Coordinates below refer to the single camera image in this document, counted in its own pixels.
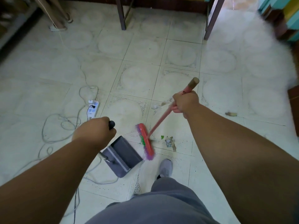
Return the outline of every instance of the brown handle end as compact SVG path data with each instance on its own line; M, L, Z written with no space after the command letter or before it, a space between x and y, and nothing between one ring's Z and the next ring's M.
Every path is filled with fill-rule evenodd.
M188 87L190 87L190 89L194 89L196 87L196 85L199 83L199 79L197 77L194 77L188 84Z

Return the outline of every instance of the hand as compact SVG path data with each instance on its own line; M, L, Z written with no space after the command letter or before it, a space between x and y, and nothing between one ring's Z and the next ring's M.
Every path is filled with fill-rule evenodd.
M199 105L199 99L196 92L183 94L182 91L173 95L175 103L171 108L174 113L183 113L186 118L187 113L193 109L196 105Z
M95 144L101 151L106 148L116 134L115 128L109 130L109 121L108 117L102 117L83 123L75 130L72 140L83 139L88 143Z

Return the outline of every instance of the foot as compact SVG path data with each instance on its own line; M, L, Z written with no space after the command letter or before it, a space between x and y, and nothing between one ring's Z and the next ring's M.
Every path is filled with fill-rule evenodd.
M172 174L173 164L170 159L164 159L159 167L160 177L170 177Z
M52 31L52 32L57 32L57 31L66 31L66 27L64 27L64 28L57 28L57 27L55 27L55 25L53 24L52 26L50 26L49 27L50 28L50 30Z
M73 19L71 18L71 15L68 12L66 14L68 16L68 23L72 23Z

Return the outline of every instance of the brown table leg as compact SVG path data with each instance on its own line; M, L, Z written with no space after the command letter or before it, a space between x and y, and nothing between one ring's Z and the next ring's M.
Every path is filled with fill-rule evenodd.
M211 32L213 30L213 27L215 25L215 22L218 18L218 15L220 13L220 10L222 8L222 5L224 3L225 0L218 0L217 4L216 4L216 7L215 7L215 10L213 12L213 15L212 15L212 18L211 18L211 21L209 23L209 25L207 26L207 31L204 35L204 40L208 40L208 38L210 37L211 35Z
M126 22L125 22L125 16L123 14L123 6L121 4L121 0L115 0L117 5L117 11L119 16L119 21L121 22L121 29L123 31L126 30Z

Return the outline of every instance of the forearm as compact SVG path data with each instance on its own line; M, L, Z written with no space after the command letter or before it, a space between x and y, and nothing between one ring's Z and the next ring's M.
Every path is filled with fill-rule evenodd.
M211 174L240 221L292 218L299 189L295 158L203 105L194 107L187 120Z
M59 223L98 151L74 140L1 186L1 223Z

